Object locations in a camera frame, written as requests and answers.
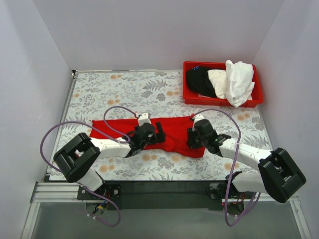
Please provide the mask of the red t shirt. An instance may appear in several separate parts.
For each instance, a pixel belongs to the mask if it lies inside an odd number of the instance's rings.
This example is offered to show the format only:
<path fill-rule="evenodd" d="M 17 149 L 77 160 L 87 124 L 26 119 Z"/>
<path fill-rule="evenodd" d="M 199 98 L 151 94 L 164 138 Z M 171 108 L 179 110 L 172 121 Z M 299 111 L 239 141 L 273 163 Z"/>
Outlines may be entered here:
<path fill-rule="evenodd" d="M 192 129 L 193 122 L 189 117 L 174 118 L 153 118 L 152 125 L 160 122 L 164 133 L 166 134 L 165 142 L 155 145 L 148 145 L 145 150 L 160 149 L 166 152 L 174 152 L 191 158 L 201 158 L 204 155 L 205 148 L 192 149 L 187 145 L 187 130 Z M 138 126 L 137 119 L 110 119 L 107 122 L 103 120 L 92 120 L 92 126 L 105 134 L 118 138 L 121 135 L 112 129 L 128 133 Z"/>

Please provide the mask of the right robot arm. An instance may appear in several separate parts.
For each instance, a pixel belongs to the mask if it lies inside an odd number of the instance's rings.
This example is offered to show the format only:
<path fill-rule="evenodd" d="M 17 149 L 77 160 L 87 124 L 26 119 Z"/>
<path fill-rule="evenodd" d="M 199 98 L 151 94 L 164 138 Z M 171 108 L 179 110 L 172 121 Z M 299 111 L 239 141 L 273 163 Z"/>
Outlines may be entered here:
<path fill-rule="evenodd" d="M 226 179 L 226 194 L 237 198 L 242 193 L 265 193 L 284 203 L 303 185 L 306 177 L 289 153 L 282 149 L 270 151 L 239 144 L 235 139 L 218 134 L 203 116 L 192 118 L 193 126 L 187 130 L 187 145 L 192 149 L 206 148 L 210 153 L 233 159 L 251 168 L 255 173 L 236 171 Z"/>

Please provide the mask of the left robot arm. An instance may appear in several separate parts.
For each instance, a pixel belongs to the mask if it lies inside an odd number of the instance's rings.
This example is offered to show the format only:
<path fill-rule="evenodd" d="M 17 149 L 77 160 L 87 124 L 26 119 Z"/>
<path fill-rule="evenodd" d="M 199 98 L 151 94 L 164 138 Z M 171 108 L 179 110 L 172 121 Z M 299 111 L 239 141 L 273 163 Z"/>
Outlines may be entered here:
<path fill-rule="evenodd" d="M 67 182 L 77 182 L 88 188 L 93 198 L 101 199 L 106 193 L 105 182 L 92 168 L 93 163 L 100 158 L 135 156 L 148 145 L 165 142 L 166 134 L 160 122 L 155 126 L 144 123 L 137 126 L 129 138 L 130 141 L 124 143 L 122 138 L 97 139 L 80 133 L 54 155 L 54 162 Z"/>

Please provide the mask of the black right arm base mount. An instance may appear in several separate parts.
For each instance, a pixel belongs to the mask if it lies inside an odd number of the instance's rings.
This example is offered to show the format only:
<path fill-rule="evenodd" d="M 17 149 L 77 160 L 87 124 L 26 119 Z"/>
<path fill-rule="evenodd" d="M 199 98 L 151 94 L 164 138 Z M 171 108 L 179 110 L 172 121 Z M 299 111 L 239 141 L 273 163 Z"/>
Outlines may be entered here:
<path fill-rule="evenodd" d="M 205 189 L 206 195 L 214 200 L 225 199 L 226 196 L 227 183 L 211 183 Z M 229 189 L 229 199 L 251 199 L 254 193 L 252 192 L 239 192 L 234 186 L 230 186 Z"/>

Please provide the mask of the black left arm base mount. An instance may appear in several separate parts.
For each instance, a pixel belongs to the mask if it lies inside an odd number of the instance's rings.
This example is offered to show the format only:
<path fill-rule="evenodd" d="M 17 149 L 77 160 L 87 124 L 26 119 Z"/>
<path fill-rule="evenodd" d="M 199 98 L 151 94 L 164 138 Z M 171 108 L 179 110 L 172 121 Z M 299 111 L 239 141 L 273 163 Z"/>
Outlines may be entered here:
<path fill-rule="evenodd" d="M 113 199 L 117 199 L 121 197 L 122 186 L 120 184 L 103 184 L 96 191 L 94 191 L 94 193 L 113 200 Z M 95 195 L 92 195 L 91 193 L 83 189 L 82 187 L 79 187 L 77 199 L 78 200 L 100 200 L 101 198 Z"/>

